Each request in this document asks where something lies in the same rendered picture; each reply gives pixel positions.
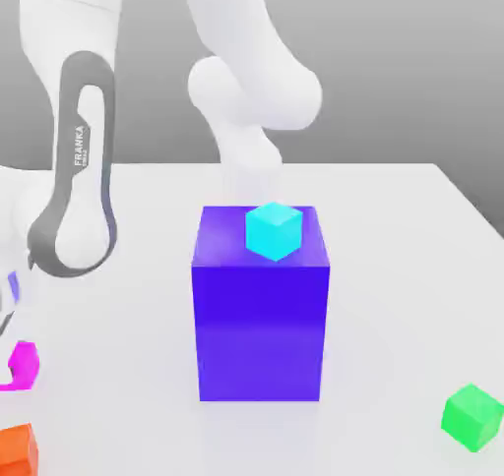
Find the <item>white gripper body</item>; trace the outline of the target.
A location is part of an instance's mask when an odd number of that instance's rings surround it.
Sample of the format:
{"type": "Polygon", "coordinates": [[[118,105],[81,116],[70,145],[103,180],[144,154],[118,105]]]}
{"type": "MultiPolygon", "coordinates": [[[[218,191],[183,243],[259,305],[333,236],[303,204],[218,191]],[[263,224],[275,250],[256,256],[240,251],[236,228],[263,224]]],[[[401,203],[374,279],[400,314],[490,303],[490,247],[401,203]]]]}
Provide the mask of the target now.
{"type": "Polygon", "coordinates": [[[15,314],[14,307],[0,311],[0,349],[11,348],[17,341],[15,314]]]}

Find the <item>small magenta cube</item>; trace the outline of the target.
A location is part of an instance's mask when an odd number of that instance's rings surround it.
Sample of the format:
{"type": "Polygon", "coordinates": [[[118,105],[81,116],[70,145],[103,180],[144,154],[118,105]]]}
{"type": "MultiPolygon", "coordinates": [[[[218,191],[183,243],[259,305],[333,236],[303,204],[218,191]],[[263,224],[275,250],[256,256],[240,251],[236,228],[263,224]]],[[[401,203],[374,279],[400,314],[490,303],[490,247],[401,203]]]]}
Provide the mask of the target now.
{"type": "Polygon", "coordinates": [[[11,380],[7,384],[0,384],[0,391],[32,389],[40,367],[36,345],[33,342],[19,341],[9,358],[8,367],[11,380]]]}

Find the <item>small orange cube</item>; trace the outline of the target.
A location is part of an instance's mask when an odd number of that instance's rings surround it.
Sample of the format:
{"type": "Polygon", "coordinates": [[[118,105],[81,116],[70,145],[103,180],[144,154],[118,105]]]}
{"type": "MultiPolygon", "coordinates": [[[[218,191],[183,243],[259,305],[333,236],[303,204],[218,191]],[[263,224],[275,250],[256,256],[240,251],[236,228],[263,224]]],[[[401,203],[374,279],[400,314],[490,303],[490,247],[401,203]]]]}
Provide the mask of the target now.
{"type": "Polygon", "coordinates": [[[31,424],[0,430],[0,476],[38,476],[38,447],[31,424]]]}

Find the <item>small cyan cube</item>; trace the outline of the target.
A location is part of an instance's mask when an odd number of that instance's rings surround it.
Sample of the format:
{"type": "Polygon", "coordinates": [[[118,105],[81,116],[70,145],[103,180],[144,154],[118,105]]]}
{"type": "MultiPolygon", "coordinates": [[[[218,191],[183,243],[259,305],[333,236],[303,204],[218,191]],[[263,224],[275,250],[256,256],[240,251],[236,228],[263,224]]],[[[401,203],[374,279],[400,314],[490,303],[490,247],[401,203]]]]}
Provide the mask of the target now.
{"type": "Polygon", "coordinates": [[[246,248],[277,262],[301,247],[303,212],[268,203],[245,214],[246,248]]]}

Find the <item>small green cube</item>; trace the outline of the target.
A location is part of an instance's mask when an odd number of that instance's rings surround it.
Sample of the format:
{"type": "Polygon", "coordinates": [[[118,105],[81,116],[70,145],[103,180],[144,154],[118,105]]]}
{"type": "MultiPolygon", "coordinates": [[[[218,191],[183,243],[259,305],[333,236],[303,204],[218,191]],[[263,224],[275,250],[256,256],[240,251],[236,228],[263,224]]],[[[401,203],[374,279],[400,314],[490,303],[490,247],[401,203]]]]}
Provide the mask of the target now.
{"type": "Polygon", "coordinates": [[[447,399],[441,429],[470,452],[478,452],[495,438],[503,417],[503,403],[468,384],[447,399]]]}

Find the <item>large blue box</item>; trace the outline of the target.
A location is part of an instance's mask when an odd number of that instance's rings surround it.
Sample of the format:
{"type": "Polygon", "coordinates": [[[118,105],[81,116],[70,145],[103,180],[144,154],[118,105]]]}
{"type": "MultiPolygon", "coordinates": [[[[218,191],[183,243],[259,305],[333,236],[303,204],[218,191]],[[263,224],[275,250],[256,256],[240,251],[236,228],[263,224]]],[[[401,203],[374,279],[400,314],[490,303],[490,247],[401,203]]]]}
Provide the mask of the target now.
{"type": "Polygon", "coordinates": [[[299,250],[273,262],[245,247],[246,207],[202,210],[191,265],[203,401],[320,397],[330,261],[317,211],[299,250]]]}

